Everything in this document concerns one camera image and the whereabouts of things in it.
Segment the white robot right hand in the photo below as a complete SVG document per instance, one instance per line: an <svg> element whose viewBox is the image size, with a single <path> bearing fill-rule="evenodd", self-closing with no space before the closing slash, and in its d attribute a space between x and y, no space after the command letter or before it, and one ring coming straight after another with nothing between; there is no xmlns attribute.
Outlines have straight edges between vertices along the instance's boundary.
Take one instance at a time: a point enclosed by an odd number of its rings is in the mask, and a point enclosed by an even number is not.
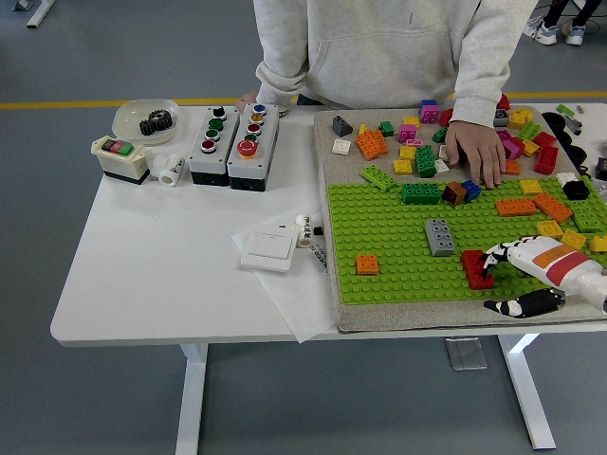
<svg viewBox="0 0 607 455"><path fill-rule="evenodd" d="M551 237L527 236L500 243L484 252L483 277L508 262L565 296L582 296L606 313L606 267L588 255Z"/></svg>

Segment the person's left hand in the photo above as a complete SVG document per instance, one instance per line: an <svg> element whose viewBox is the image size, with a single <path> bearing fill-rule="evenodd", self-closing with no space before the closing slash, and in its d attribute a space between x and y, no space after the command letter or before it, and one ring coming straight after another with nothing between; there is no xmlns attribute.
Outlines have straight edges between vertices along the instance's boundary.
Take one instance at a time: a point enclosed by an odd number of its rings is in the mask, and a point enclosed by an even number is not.
<svg viewBox="0 0 607 455"><path fill-rule="evenodd" d="M452 121L445 146L451 166L459 163L461 155L466 157L475 184L483 182L488 189L494 189L502 183L506 153L493 129L460 120Z"/></svg>

